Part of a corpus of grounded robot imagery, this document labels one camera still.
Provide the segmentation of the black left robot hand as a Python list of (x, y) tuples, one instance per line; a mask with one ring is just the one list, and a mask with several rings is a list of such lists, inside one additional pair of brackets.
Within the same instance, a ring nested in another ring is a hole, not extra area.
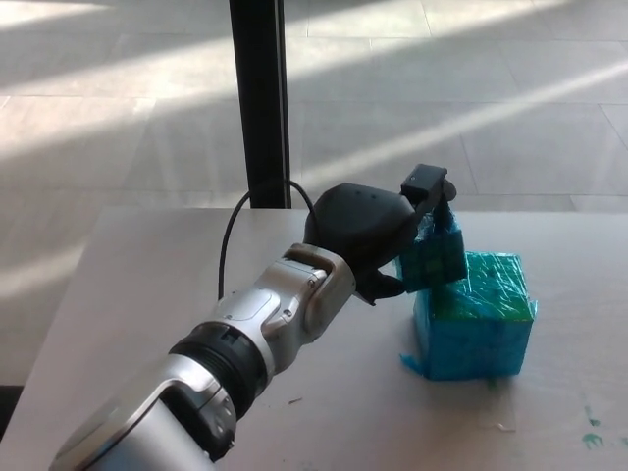
[(423, 218), (457, 194), (447, 169), (419, 164), (400, 192), (341, 183), (325, 191), (307, 216), (303, 242), (340, 256), (355, 281), (355, 296), (369, 305), (404, 292), (381, 268), (413, 244)]

